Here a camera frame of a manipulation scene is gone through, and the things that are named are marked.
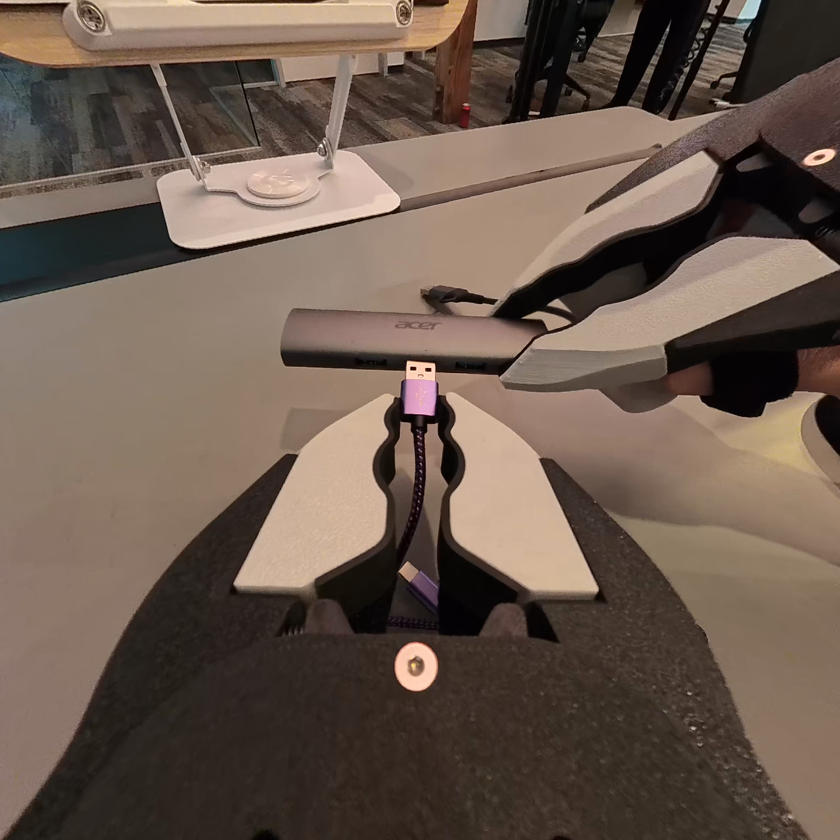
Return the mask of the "black screen on stand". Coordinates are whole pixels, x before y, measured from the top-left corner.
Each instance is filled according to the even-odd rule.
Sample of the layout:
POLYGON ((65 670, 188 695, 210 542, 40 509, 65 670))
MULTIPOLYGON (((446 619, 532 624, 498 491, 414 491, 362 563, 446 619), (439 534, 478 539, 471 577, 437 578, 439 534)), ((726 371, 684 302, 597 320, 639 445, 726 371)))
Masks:
POLYGON ((548 61, 564 26, 568 1, 530 1, 518 70, 510 95, 510 110, 502 124, 527 121, 538 74, 548 61))

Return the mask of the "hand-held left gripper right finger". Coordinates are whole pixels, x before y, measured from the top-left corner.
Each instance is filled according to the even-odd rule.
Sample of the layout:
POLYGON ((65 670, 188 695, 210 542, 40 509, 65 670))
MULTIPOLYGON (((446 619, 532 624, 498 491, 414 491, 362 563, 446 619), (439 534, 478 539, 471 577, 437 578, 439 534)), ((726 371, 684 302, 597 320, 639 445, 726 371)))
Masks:
POLYGON ((460 602, 594 600, 599 586, 537 453, 461 395, 442 408, 441 592, 460 602))

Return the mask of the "person's right hand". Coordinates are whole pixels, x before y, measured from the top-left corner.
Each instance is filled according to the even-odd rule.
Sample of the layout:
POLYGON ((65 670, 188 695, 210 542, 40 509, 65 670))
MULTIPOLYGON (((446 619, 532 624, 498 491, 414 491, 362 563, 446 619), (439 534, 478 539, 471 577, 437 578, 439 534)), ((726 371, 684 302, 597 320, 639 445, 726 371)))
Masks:
MULTIPOLYGON (((799 350, 798 392, 839 397, 839 348, 799 350)), ((676 396, 708 396, 713 391, 709 363, 702 363, 668 374, 665 389, 676 396)))

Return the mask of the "grey usb hub with cable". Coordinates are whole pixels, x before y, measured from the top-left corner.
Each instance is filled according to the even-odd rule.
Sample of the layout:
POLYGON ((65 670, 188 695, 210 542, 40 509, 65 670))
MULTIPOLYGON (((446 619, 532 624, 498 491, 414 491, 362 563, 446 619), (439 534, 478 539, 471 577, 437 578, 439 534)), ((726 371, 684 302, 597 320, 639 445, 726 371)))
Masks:
POLYGON ((421 289, 435 307, 427 314, 295 308, 280 337, 287 367, 400 371, 434 363, 438 373, 501 375, 549 328, 543 320, 503 320, 451 313, 452 303, 494 305, 497 299, 464 288, 421 289))

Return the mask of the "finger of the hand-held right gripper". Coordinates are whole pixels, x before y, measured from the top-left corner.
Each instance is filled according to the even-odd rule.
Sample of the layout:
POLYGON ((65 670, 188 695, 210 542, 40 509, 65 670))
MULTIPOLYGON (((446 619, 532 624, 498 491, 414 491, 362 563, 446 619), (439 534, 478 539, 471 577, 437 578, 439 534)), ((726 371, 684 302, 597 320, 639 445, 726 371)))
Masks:
POLYGON ((699 152, 585 213, 560 232, 492 309, 522 319, 552 301, 593 286, 615 270, 652 255, 671 231, 693 224, 721 181, 721 166, 699 152))
POLYGON ((596 390, 627 413, 649 412, 673 400, 660 384, 669 342, 837 271, 803 239, 720 238, 635 297, 534 340, 500 381, 520 392, 596 390))

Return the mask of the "wooden pillar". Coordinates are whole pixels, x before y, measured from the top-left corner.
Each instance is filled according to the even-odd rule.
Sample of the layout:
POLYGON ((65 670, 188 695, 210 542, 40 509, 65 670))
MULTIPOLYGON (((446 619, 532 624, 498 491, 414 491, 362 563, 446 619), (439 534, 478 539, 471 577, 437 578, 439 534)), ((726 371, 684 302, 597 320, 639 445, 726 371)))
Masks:
POLYGON ((436 48, 433 119, 442 124, 458 123, 469 102, 477 6, 466 3, 455 31, 436 48))

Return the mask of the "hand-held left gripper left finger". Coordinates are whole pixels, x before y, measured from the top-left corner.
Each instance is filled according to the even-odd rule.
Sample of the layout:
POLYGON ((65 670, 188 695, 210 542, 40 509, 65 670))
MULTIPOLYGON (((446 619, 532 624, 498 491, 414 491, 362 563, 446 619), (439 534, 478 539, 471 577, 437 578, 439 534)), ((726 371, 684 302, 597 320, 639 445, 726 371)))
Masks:
POLYGON ((379 601, 396 582, 394 449, 399 402, 381 395, 294 459, 234 579, 239 594, 379 601))

